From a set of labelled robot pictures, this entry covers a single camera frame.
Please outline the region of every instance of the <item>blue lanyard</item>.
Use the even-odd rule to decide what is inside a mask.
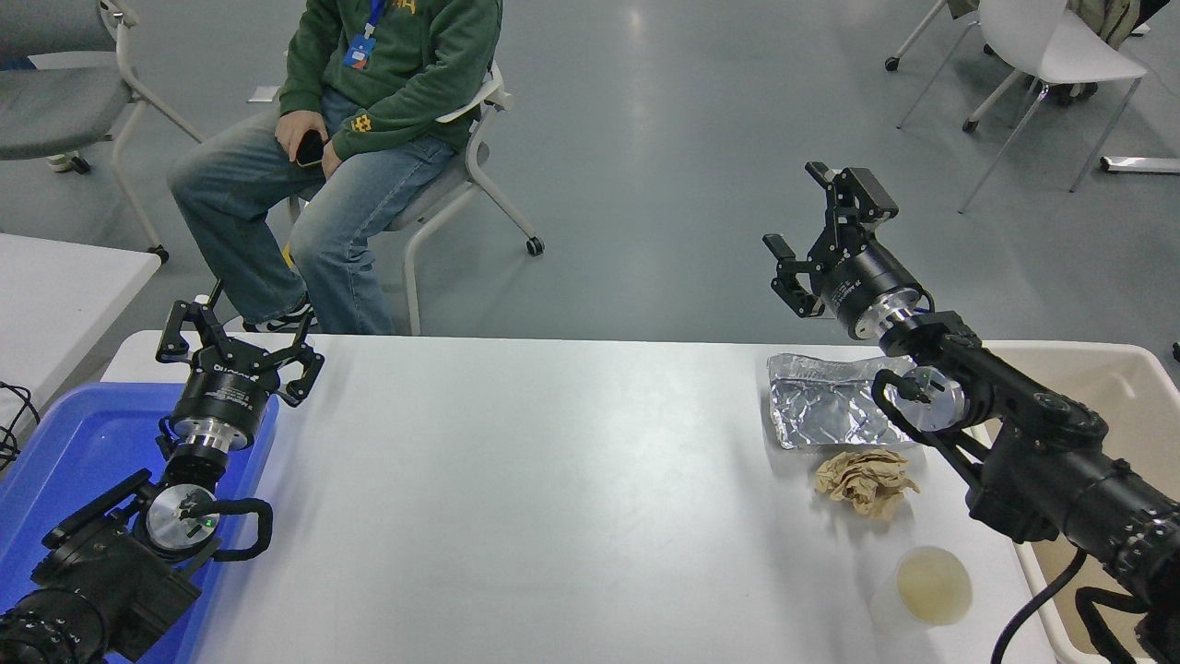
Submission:
[[[376,22],[381,20],[381,11],[385,8],[386,0],[369,0],[369,20],[365,24],[365,39],[373,37],[373,31],[376,29]]]

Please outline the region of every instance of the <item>beige plastic bin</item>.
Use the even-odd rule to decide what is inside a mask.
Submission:
[[[1138,347],[1069,342],[989,342],[986,347],[1038,383],[1082,402],[1110,426],[1103,452],[1126,459],[1132,468],[1168,497],[1180,498],[1180,393],[1152,354]],[[1074,547],[1064,538],[1016,547],[1034,593],[1069,564]],[[1041,609],[1057,659],[1066,664],[1106,664],[1096,655],[1074,609],[1082,586],[1122,589],[1088,559],[1081,573]],[[1148,664],[1135,642],[1140,617],[1102,610],[1110,629]]]

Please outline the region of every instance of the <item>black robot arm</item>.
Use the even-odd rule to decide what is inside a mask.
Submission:
[[[826,305],[850,337],[876,338],[885,355],[913,360],[917,367],[905,376],[879,373],[873,399],[963,478],[971,518],[1016,543],[1064,534],[1130,593],[1079,597],[1103,655],[1126,652],[1095,635],[1106,629],[1094,620],[1095,601],[1146,612],[1136,629],[1140,643],[1161,664],[1180,664],[1176,501],[1126,461],[1102,454],[1107,425],[1096,413],[995,356],[955,311],[935,310],[929,292],[877,241],[876,229],[897,205],[872,172],[834,172],[819,162],[808,163],[807,172],[827,193],[826,223],[805,261],[781,236],[763,237],[779,261],[775,292],[801,316]],[[809,292],[798,274],[808,275]],[[817,302],[800,305],[807,297]],[[918,305],[923,298],[926,307]],[[992,420],[1001,427],[990,447],[964,432]]]
[[[98,664],[107,652],[136,662],[201,596],[192,574],[209,561],[249,560],[270,546],[273,511],[258,499],[217,499],[230,454],[254,443],[270,395],[307,399],[323,356],[307,343],[308,321],[290,347],[268,353],[225,335],[208,302],[173,304],[156,357],[190,367],[175,410],[156,440],[166,460],[159,482],[148,469],[119,482],[44,539],[48,555],[32,573],[38,590],[0,616],[0,664]],[[202,348],[181,335],[191,323]],[[281,384],[278,370],[302,375]],[[255,514],[257,537],[222,550],[222,517]]]

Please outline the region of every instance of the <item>green hoodie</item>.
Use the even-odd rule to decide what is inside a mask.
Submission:
[[[332,136],[341,159],[424,134],[461,150],[478,110],[447,124],[434,118],[463,107],[479,88],[503,7],[503,0],[386,0],[368,65],[354,70],[342,63],[353,37],[365,32],[369,0],[307,0],[287,54],[280,112],[321,112],[327,85],[361,106]]]

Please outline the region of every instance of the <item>blue plastic bin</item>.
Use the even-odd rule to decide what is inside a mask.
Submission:
[[[182,388],[92,383],[68,393],[50,409],[0,484],[0,613],[37,589],[30,574],[48,553],[41,538],[63,519],[140,468],[151,471],[152,481],[159,480],[165,460],[155,442],[158,422],[172,413]],[[278,402],[271,399],[254,446],[230,455],[217,498],[253,495],[275,438],[277,410]],[[244,521],[236,517],[223,520],[218,530],[222,546],[236,541]],[[235,564],[209,563],[194,577],[201,598],[140,663],[189,660],[223,565]],[[116,653],[107,660],[126,662]]]

